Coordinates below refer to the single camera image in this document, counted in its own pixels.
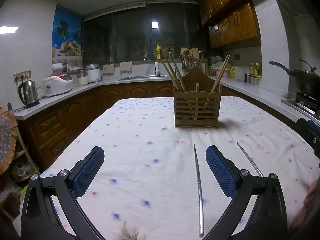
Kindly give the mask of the metal chopstick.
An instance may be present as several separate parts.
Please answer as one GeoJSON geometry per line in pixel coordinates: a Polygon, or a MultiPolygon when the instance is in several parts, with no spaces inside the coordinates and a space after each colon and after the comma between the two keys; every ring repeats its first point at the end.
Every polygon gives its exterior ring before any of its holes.
{"type": "Polygon", "coordinates": [[[236,143],[238,145],[238,147],[240,148],[240,150],[242,151],[242,153],[245,155],[245,157],[248,159],[248,161],[251,163],[251,165],[253,166],[253,168],[255,169],[255,171],[257,172],[257,174],[260,177],[263,177],[263,173],[261,172],[261,170],[259,169],[259,167],[255,164],[255,162],[253,161],[253,159],[248,155],[248,153],[245,151],[245,149],[237,142],[236,143]]]}
{"type": "Polygon", "coordinates": [[[197,190],[198,190],[198,200],[199,200],[199,237],[204,237],[204,211],[203,211],[203,196],[202,196],[202,185],[200,176],[200,167],[197,157],[196,146],[193,144],[194,156],[195,156],[195,167],[197,176],[197,190]]]}

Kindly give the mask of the short wooden chopstick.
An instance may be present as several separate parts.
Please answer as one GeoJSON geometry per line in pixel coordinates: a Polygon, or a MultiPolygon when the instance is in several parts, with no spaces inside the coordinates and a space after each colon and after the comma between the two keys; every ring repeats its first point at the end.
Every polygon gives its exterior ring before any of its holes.
{"type": "Polygon", "coordinates": [[[172,61],[173,61],[174,66],[175,66],[175,70],[176,70],[176,72],[177,72],[177,74],[178,74],[178,79],[179,79],[180,84],[181,84],[181,86],[182,86],[182,90],[183,90],[184,92],[187,92],[186,87],[185,87],[185,84],[184,84],[184,82],[183,82],[182,76],[181,76],[181,74],[180,74],[179,68],[178,68],[178,66],[177,66],[177,64],[176,64],[176,61],[175,61],[174,57],[172,57],[172,61]]]}

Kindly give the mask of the long wooden chopstick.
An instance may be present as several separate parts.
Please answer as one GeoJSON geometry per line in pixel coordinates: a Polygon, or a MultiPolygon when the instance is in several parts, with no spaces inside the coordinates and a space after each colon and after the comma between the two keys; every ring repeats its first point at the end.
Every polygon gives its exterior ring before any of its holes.
{"type": "Polygon", "coordinates": [[[163,59],[165,59],[165,61],[166,61],[165,65],[167,66],[168,70],[171,72],[172,76],[174,77],[175,81],[177,82],[180,91],[182,91],[182,86],[180,84],[180,81],[179,81],[178,77],[176,76],[176,73],[175,73],[174,69],[172,68],[169,60],[167,59],[167,57],[165,56],[164,53],[162,53],[162,57],[163,57],[163,59]]]}

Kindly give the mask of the dark kitchen window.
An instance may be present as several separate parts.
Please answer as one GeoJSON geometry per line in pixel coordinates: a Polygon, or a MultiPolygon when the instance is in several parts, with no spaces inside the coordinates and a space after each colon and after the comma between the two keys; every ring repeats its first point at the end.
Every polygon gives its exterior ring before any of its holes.
{"type": "Polygon", "coordinates": [[[84,63],[153,60],[160,46],[179,59],[181,48],[200,48],[200,7],[195,3],[151,3],[83,23],[84,63]]]}

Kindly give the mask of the gas stove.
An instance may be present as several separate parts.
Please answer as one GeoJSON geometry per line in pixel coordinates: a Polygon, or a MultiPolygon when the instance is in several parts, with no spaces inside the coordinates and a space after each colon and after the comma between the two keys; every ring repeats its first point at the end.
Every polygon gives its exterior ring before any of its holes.
{"type": "Polygon", "coordinates": [[[297,92],[295,99],[281,99],[281,102],[299,111],[319,126],[319,99],[297,92]]]}

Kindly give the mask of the spice jar set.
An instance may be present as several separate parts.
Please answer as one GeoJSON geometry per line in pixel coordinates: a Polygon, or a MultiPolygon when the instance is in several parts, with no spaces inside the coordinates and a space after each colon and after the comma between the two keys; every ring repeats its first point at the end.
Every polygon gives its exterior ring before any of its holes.
{"type": "Polygon", "coordinates": [[[260,84],[261,77],[247,74],[246,80],[248,84],[258,86],[260,84]]]}

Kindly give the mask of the oil bottles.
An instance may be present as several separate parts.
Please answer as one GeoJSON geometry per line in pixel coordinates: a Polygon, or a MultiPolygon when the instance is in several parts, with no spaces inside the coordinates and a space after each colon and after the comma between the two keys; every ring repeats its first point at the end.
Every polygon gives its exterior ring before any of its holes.
{"type": "Polygon", "coordinates": [[[260,64],[251,62],[249,74],[255,77],[261,77],[260,64]]]}

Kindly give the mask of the stainless electric kettle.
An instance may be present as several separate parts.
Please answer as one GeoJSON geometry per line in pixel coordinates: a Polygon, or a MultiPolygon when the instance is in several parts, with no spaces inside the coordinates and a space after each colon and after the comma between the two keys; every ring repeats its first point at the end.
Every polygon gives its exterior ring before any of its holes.
{"type": "Polygon", "coordinates": [[[22,82],[18,86],[18,95],[26,108],[31,108],[40,103],[36,85],[33,80],[22,82]]]}

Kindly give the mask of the white red rice cooker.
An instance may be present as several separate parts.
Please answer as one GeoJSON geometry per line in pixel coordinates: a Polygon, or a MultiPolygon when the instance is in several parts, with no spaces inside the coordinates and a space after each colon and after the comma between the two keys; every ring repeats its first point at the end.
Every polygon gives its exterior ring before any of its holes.
{"type": "Polygon", "coordinates": [[[42,80],[42,88],[46,97],[67,93],[73,89],[73,79],[67,74],[57,74],[42,80]]]}

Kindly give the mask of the countertop cutlery rack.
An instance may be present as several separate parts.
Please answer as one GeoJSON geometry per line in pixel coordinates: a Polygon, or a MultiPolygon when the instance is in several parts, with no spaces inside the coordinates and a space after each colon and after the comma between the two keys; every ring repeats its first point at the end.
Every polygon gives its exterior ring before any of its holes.
{"type": "Polygon", "coordinates": [[[182,69],[184,72],[189,72],[193,68],[197,68],[203,71],[202,60],[203,55],[200,55],[202,51],[199,51],[198,48],[180,48],[180,59],[182,62],[182,69]]]}

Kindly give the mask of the white ceramic jar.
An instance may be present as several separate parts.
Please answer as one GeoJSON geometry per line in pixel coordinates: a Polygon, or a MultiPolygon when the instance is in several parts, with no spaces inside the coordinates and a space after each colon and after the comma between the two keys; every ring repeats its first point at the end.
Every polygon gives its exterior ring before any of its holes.
{"type": "Polygon", "coordinates": [[[77,79],[79,86],[85,86],[89,83],[87,73],[83,69],[77,74],[77,79]]]}

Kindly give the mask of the hanging dish cloth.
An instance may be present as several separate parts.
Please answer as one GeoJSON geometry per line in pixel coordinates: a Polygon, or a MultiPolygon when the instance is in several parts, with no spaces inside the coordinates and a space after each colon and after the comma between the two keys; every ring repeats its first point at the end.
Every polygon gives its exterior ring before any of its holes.
{"type": "Polygon", "coordinates": [[[121,73],[131,73],[132,72],[132,61],[126,61],[120,63],[121,73]]]}
{"type": "Polygon", "coordinates": [[[105,64],[103,65],[103,74],[113,75],[115,72],[115,64],[105,64]]]}

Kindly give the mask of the yellow detergent bottle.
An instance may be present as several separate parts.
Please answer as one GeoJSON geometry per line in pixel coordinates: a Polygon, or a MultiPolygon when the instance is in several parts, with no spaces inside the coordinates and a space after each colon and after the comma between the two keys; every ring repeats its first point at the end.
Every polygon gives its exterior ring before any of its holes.
{"type": "Polygon", "coordinates": [[[159,43],[156,46],[156,57],[157,57],[157,60],[160,60],[162,58],[162,49],[159,43]]]}

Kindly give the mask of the wall power socket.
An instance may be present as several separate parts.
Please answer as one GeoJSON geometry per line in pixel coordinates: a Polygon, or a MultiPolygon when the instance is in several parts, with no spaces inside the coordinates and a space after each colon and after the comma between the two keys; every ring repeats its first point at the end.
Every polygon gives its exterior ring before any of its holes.
{"type": "Polygon", "coordinates": [[[30,78],[31,78],[31,71],[30,70],[25,70],[25,71],[13,74],[14,82],[20,82],[20,81],[23,81],[25,79],[28,80],[30,78]]]}

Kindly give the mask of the upper wooden wall cabinets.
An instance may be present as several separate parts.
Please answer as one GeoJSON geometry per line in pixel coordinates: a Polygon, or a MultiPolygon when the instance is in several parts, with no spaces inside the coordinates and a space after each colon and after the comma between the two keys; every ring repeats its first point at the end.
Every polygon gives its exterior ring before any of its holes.
{"type": "Polygon", "coordinates": [[[196,0],[210,50],[256,47],[260,30],[253,0],[196,0]]]}

